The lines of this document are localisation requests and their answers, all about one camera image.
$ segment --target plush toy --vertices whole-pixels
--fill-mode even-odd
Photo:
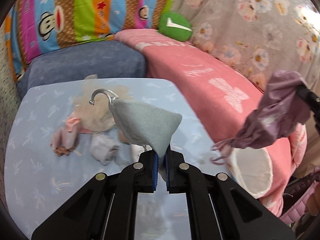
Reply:
[[[185,42],[192,35],[191,24],[180,14],[166,12],[160,17],[158,32],[175,39]]]

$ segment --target folded cloth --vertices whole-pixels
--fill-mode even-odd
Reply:
[[[60,127],[51,136],[51,148],[58,155],[69,155],[76,147],[76,138],[78,133],[92,133],[84,129],[81,120],[75,117],[73,112],[65,121],[65,127]]]
[[[90,152],[97,161],[101,162],[101,164],[109,164],[118,151],[119,144],[109,136],[104,135],[101,132],[92,135]]]

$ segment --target drawstring bag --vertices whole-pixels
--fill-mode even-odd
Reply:
[[[298,123],[304,124],[310,117],[309,106],[296,95],[296,87],[306,85],[298,72],[278,70],[273,73],[258,105],[247,117],[236,137],[216,143],[212,150],[225,146],[259,149],[272,145],[277,139],[288,137]],[[227,158],[229,150],[212,162]]]
[[[133,100],[123,100],[111,90],[99,89],[109,101],[109,110],[117,127],[130,144],[150,147],[158,155],[159,173],[165,180],[164,156],[171,137],[181,123],[182,115]]]

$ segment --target purple fabric bag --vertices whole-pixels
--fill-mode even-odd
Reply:
[[[236,137],[216,143],[212,150],[222,150],[225,145],[231,148],[259,149],[272,145],[279,138],[288,137],[298,122],[304,124],[310,117],[309,106],[296,95],[296,87],[303,84],[306,85],[298,72],[275,71],[266,86],[258,109],[249,114]],[[224,159],[229,154],[212,162]]]

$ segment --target pink quilt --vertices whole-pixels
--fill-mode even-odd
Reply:
[[[250,81],[221,61],[156,30],[124,30],[114,38],[146,57],[149,77],[170,80],[178,87],[214,142],[234,137],[262,96]],[[281,138],[266,149],[274,179],[271,190],[260,201],[280,216],[282,194],[305,149],[300,144],[297,151],[288,138]]]

